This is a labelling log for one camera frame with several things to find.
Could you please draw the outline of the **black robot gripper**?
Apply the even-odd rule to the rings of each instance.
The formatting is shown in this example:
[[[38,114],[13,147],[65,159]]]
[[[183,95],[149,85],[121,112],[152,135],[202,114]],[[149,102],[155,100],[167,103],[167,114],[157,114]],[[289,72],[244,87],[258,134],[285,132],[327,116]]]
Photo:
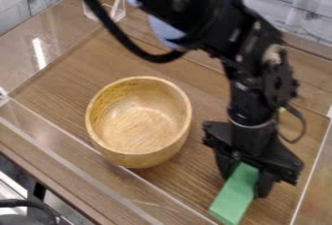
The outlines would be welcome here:
[[[244,163],[261,171],[255,183],[258,199],[269,196],[275,181],[297,184],[303,161],[281,142],[271,125],[240,127],[231,122],[207,120],[202,130],[202,142],[214,150],[223,180],[238,164]]]

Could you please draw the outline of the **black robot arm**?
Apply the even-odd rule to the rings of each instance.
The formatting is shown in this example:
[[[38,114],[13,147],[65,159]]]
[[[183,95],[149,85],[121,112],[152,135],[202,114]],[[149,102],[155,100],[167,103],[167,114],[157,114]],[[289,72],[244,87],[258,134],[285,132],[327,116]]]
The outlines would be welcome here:
[[[125,1],[148,15],[168,52],[144,51],[109,18],[100,0],[84,0],[104,29],[140,59],[168,63],[202,50],[222,63],[230,85],[227,121],[203,122],[203,143],[214,150],[222,177],[231,177],[239,164],[256,169],[254,195],[265,198],[275,183],[297,183],[303,169],[278,125],[278,113],[293,109],[299,87],[279,30],[243,0]]]

